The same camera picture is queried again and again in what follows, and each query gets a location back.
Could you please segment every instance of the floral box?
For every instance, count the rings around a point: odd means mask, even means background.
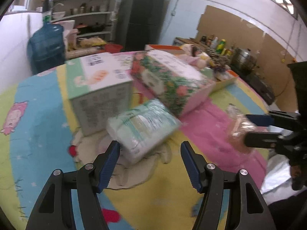
[[[215,86],[189,64],[160,50],[135,53],[131,74],[177,117],[203,103]]]

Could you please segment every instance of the red plastic bowl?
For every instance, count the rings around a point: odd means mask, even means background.
[[[106,44],[104,45],[105,51],[109,53],[119,53],[122,50],[123,46],[117,44]]]

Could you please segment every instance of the black refrigerator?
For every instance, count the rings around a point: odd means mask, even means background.
[[[115,42],[125,51],[157,44],[164,0],[122,0]]]

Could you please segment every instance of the metal bolt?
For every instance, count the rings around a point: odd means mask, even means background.
[[[85,165],[85,169],[86,170],[91,170],[94,167],[94,165],[92,163],[88,163]]]
[[[247,174],[248,174],[247,170],[240,170],[240,173],[241,173],[242,175],[247,175]]]
[[[210,169],[210,170],[214,170],[215,165],[213,163],[209,163],[209,164],[207,164],[207,168]]]
[[[61,174],[61,170],[55,170],[55,171],[53,172],[53,175],[59,175],[59,174]]]

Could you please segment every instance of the table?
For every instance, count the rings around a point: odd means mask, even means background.
[[[17,230],[24,230],[32,207],[51,172],[75,170],[95,159],[110,139],[106,132],[83,137],[67,99],[66,66],[32,76],[0,95],[0,206]],[[152,98],[138,81],[131,107]],[[263,114],[263,100],[242,80],[210,95],[193,112],[180,118],[182,127],[152,155],[130,169],[117,166],[109,187],[99,195],[111,230],[191,229],[194,190],[180,156],[180,143],[190,141],[197,153],[222,170],[249,171],[260,187],[266,155],[236,152],[225,141],[229,103],[244,113]],[[78,230],[83,229],[73,191]],[[228,201],[223,202],[221,223]]]

